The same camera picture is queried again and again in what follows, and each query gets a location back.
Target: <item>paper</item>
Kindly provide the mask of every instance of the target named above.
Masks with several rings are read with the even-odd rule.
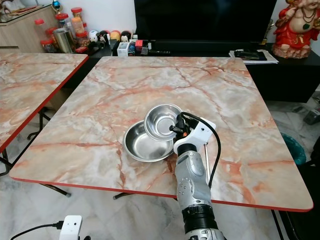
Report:
[[[265,61],[257,61],[257,60],[243,60],[244,64],[277,64],[279,61],[275,59],[267,50],[259,49],[258,52],[263,52],[266,60]],[[235,51],[230,51],[229,56],[235,58]]]

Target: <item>white wall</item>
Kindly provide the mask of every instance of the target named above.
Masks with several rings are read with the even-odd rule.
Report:
[[[35,0],[21,0],[24,4],[35,5]],[[51,4],[52,0],[38,0],[39,4]],[[89,30],[124,30],[136,29],[136,15],[134,0],[59,0],[63,6],[63,12],[72,16],[71,8],[81,7],[83,19]],[[286,0],[277,0],[271,18],[273,22],[278,19],[279,12],[286,8]],[[268,42],[275,42],[273,27],[268,34]],[[312,49],[320,56],[320,37],[311,44]]]

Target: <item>folding table leg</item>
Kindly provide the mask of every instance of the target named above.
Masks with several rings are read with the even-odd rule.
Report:
[[[64,190],[62,190],[62,189],[60,189],[60,188],[58,188],[58,187],[56,187],[56,186],[53,186],[53,185],[50,185],[50,184],[41,184],[42,186],[45,186],[45,187],[47,187],[47,188],[50,188],[50,189],[52,189],[52,190],[55,190],[55,191],[57,191],[58,193],[61,193],[61,194],[63,194],[63,195],[65,195],[67,198],[70,198],[70,196],[71,196],[71,193],[69,193],[69,192],[66,192],[66,191],[64,191]]]
[[[39,125],[40,125],[39,131],[30,133],[26,139],[30,140],[32,136],[36,136],[42,131],[42,129],[44,128],[44,118],[47,119],[48,121],[51,120],[50,117],[48,117],[47,115],[44,114],[44,109],[42,108],[39,111]]]
[[[4,176],[4,175],[7,175],[9,173],[10,169],[13,167],[12,163],[9,162],[6,149],[3,150],[2,156],[3,157],[0,157],[0,162],[4,164],[5,171],[0,173],[0,177]]]
[[[118,195],[114,195],[113,196],[113,200],[117,200],[121,197],[124,197],[124,196],[128,196],[128,195],[132,195],[133,193],[127,193],[127,192],[122,192],[122,193],[119,193]]]

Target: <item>bowl rim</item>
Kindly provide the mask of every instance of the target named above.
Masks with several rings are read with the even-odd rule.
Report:
[[[152,159],[152,160],[147,160],[146,158],[138,157],[138,156],[136,156],[136,155],[133,155],[133,154],[129,151],[129,149],[128,149],[128,147],[127,147],[127,144],[126,144],[126,139],[127,139],[128,132],[129,132],[133,127],[135,127],[136,125],[139,125],[139,124],[141,124],[141,123],[143,123],[143,122],[144,122],[143,120],[142,120],[142,121],[138,121],[138,122],[132,124],[132,125],[125,131],[125,133],[124,133],[124,135],[123,135],[123,138],[122,138],[122,146],[123,146],[124,150],[126,151],[126,153],[127,153],[128,155],[130,155],[130,157],[132,157],[133,159],[138,160],[138,161],[140,161],[140,162],[145,162],[145,163],[158,162],[158,161],[161,161],[161,160],[167,158],[168,156],[170,156],[170,155],[174,152],[174,145],[173,145],[173,144],[172,144],[172,150],[171,150],[171,151],[169,151],[167,154],[165,154],[165,155],[164,155],[163,157],[161,157],[161,158],[156,158],[156,159]]]
[[[144,120],[143,120],[144,131],[146,132],[146,134],[147,134],[150,138],[152,138],[153,140],[156,140],[156,141],[159,141],[159,142],[171,141],[171,140],[173,140],[175,137],[172,137],[172,138],[163,138],[163,137],[156,137],[156,136],[152,135],[152,133],[150,132],[150,130],[149,130],[148,127],[147,127],[147,119],[148,119],[148,116],[150,115],[150,113],[151,113],[153,110],[155,110],[156,108],[158,108],[158,107],[160,107],[160,106],[165,106],[165,105],[176,108],[178,111],[180,111],[180,113],[182,112],[182,109],[181,109],[179,106],[177,106],[177,105],[175,105],[175,104],[173,104],[173,103],[158,104],[158,105],[156,105],[156,106],[153,106],[153,107],[146,113],[146,115],[144,116]]]

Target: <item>marble tabletop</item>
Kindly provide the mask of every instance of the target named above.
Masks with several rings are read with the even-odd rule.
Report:
[[[216,124],[222,151],[215,203],[305,212],[312,199],[241,59],[103,57],[45,126],[10,176],[19,181],[175,197],[175,154],[127,155],[123,135],[158,104]],[[217,143],[208,144],[210,167]]]
[[[0,54],[0,153],[87,59],[86,54]]]

